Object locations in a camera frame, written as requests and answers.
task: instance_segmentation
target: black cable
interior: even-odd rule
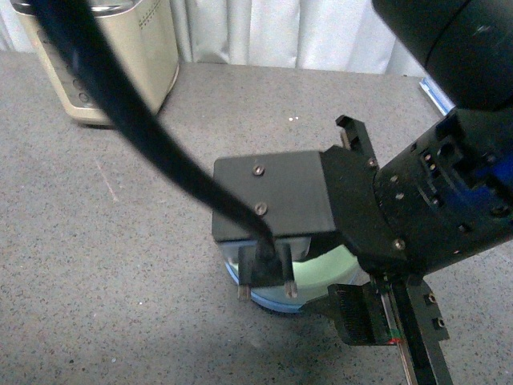
[[[119,65],[87,3],[31,3],[64,61],[121,134],[185,192],[235,221],[275,254],[273,234],[267,224],[205,173],[153,116]]]

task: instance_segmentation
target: beige appliance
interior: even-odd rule
[[[89,0],[95,19],[123,69],[157,113],[178,75],[178,50],[169,0]],[[86,124],[109,124],[34,16],[30,2],[11,0],[64,109]]]

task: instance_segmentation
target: gray countertop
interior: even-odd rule
[[[212,171],[327,149],[341,114],[381,164],[440,117],[416,78],[216,64],[184,64],[160,117]],[[35,55],[0,53],[0,160],[0,383],[406,383],[393,347],[238,302],[209,210],[116,131],[72,122]],[[513,383],[512,251],[427,278],[456,384]]]

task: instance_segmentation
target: metal plate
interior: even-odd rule
[[[264,167],[262,175],[253,174],[257,165]],[[219,159],[214,179],[250,207],[264,202],[264,219],[276,237],[335,231],[319,152]],[[249,239],[246,231],[218,213],[213,213],[212,235],[217,242]]]

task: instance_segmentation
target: white curtain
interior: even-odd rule
[[[424,75],[370,0],[171,0],[171,6],[185,61]],[[9,0],[0,0],[0,15],[0,49],[31,51]]]

